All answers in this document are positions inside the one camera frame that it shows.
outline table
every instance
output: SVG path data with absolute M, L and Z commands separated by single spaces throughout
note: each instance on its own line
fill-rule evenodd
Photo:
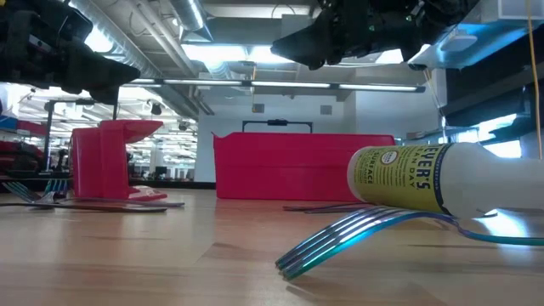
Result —
M 211 190 L 167 193 L 187 207 L 157 215 L 0 211 L 1 305 L 544 301 L 544 247 L 470 241 L 430 220 L 386 229 L 288 283 L 274 261 L 341 215 L 282 212 L 283 201 L 217 200 Z M 468 226 L 544 232 L 544 212 L 531 214 L 531 225 L 496 219 Z

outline table surface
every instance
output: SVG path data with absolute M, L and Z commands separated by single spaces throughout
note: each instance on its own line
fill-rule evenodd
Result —
M 316 203 L 218 200 L 208 190 L 168 194 L 186 208 L 156 215 L 3 208 L 0 304 L 544 303 L 544 247 L 470 241 L 435 221 L 413 220 L 289 283 L 274 261 L 341 214 L 282 212 L 286 204 Z M 498 235 L 544 232 L 544 212 L 531 216 L 464 224 Z

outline bottle label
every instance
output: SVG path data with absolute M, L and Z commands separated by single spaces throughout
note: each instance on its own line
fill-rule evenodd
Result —
M 372 203 L 433 213 L 447 213 L 440 171 L 452 144 L 381 147 L 357 159 L 354 181 L 360 196 Z

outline fork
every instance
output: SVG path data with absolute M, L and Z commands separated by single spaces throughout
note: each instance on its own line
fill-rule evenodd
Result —
M 49 182 L 46 190 L 67 190 L 66 184 L 57 184 L 56 182 Z M 29 190 L 23 184 L 19 182 L 2 183 L 2 185 L 14 195 L 18 196 L 26 203 L 3 203 L 0 207 L 36 207 L 36 208 L 64 208 L 64 209 L 79 209 L 100 211 L 108 213 L 164 213 L 167 209 L 165 207 L 143 207 L 140 205 L 131 207 L 115 207 L 115 206 L 95 206 L 95 205 L 69 205 L 59 204 L 55 200 L 57 191 L 46 192 L 44 196 L 40 196 L 38 193 Z
M 339 252 L 362 241 L 367 236 L 389 226 L 414 218 L 434 218 L 453 225 L 457 231 L 473 240 L 523 246 L 544 246 L 544 238 L 524 238 L 483 235 L 463 229 L 452 216 L 392 207 L 370 207 L 353 212 L 329 225 L 295 246 L 276 261 L 276 267 L 290 281 Z

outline white bottle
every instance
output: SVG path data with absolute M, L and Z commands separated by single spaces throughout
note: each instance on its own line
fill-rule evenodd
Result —
M 544 208 L 544 163 L 479 144 L 367 147 L 348 166 L 351 192 L 376 204 L 477 218 L 501 207 Z

